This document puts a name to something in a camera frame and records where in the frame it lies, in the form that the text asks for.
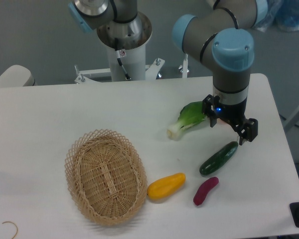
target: blue joint cap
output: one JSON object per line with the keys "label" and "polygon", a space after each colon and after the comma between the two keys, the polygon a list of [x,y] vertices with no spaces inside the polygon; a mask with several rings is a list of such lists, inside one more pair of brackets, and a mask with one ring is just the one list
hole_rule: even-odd
{"label": "blue joint cap", "polygon": [[225,29],[215,36],[212,54],[222,68],[232,72],[245,71],[254,62],[254,39],[246,30]]}
{"label": "blue joint cap", "polygon": [[190,21],[195,17],[196,16],[194,15],[186,14],[181,16],[174,24],[173,30],[171,32],[172,39],[175,45],[181,50],[183,50],[183,38],[185,35],[186,28]]}
{"label": "blue joint cap", "polygon": [[263,20],[266,17],[268,12],[267,0],[256,0],[256,4],[257,4],[257,19],[255,24]]}
{"label": "blue joint cap", "polygon": [[86,23],[86,21],[82,18],[80,13],[77,11],[73,3],[69,3],[68,5],[70,13],[72,17],[74,18],[75,22],[79,25],[81,30],[85,33],[93,32],[92,28]]}

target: robotic arm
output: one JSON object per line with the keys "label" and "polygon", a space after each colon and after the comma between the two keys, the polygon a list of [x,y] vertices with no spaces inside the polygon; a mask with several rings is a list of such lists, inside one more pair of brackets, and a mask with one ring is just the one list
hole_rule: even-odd
{"label": "robotic arm", "polygon": [[84,32],[97,30],[112,81],[145,79],[145,44],[152,30],[149,19],[138,12],[137,0],[74,0],[68,7]]}
{"label": "robotic arm", "polygon": [[220,118],[238,133],[242,145],[258,134],[258,121],[245,117],[254,41],[244,29],[266,16],[267,1],[217,0],[213,9],[203,19],[182,16],[172,37],[178,48],[213,73],[213,95],[203,100],[202,108],[210,126]]}

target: yellow pepper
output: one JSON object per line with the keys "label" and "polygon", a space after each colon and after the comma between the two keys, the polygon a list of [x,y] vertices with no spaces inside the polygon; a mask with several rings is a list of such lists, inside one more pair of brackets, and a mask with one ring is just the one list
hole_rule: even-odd
{"label": "yellow pepper", "polygon": [[148,187],[148,196],[152,200],[159,200],[175,193],[186,180],[183,173],[176,173],[151,183]]}

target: cucumber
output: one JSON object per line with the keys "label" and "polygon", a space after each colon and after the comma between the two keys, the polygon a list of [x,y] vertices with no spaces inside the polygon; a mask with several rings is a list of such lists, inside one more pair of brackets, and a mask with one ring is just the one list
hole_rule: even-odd
{"label": "cucumber", "polygon": [[207,159],[199,168],[201,175],[209,175],[218,169],[220,169],[224,164],[233,156],[238,148],[238,142],[232,141],[222,147],[217,153]]}

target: gray floor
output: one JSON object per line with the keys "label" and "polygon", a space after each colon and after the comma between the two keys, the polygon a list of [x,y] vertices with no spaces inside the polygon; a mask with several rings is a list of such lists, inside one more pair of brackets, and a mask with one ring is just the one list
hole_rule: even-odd
{"label": "gray floor", "polygon": [[[67,9],[68,0],[0,0],[0,75],[11,65],[28,68],[39,85],[72,84],[74,65],[80,70],[108,68],[105,49],[95,33],[84,34]],[[171,41],[171,30],[183,14],[203,17],[212,10],[205,0],[139,0],[139,11],[151,20],[147,64],[166,61],[165,78],[178,78],[183,53]],[[249,30],[255,40],[253,73],[265,74],[280,114],[287,117],[299,104],[299,32],[286,33],[275,25],[265,33]],[[211,72],[189,57],[190,76]],[[299,162],[299,128],[287,139]]]}

